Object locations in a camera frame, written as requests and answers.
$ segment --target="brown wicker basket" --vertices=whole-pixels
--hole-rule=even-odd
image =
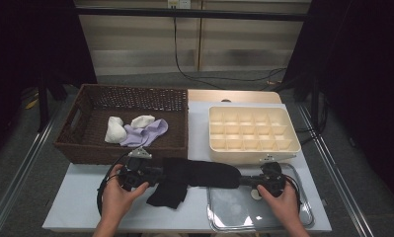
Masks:
[[[153,155],[153,164],[165,157],[188,158],[188,90],[182,89],[84,84],[54,145],[75,164],[112,164],[133,148],[105,142],[109,117],[130,123],[143,115],[169,125],[144,147]]]

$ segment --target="hand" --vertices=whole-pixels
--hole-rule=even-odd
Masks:
[[[144,183],[134,191],[128,192],[118,182],[117,171],[121,164],[115,165],[111,170],[110,178],[102,195],[102,216],[94,236],[113,236],[125,214],[129,211],[134,200],[140,197],[148,188]]]
[[[295,189],[289,182],[279,197],[274,197],[263,186],[257,186],[259,194],[270,205],[276,218],[289,232],[290,236],[309,236],[298,215]]]

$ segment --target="black towel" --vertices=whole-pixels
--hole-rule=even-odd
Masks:
[[[223,189],[239,188],[240,171],[230,165],[181,158],[163,160],[165,180],[147,203],[176,209],[185,200],[188,186]]]

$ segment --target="tray compartment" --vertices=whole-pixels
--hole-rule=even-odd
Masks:
[[[300,144],[282,108],[211,107],[211,159],[232,165],[295,157]]]

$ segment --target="glass tray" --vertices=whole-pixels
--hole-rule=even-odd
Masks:
[[[302,189],[301,181],[295,169],[286,163],[280,164],[282,172],[292,177],[300,188],[302,205],[300,219],[305,227],[314,224],[310,205]],[[242,175],[260,175],[261,169],[240,169]],[[251,187],[238,189],[207,189],[208,220],[211,228],[217,232],[242,232],[282,229],[269,205],[263,200],[251,197]]]

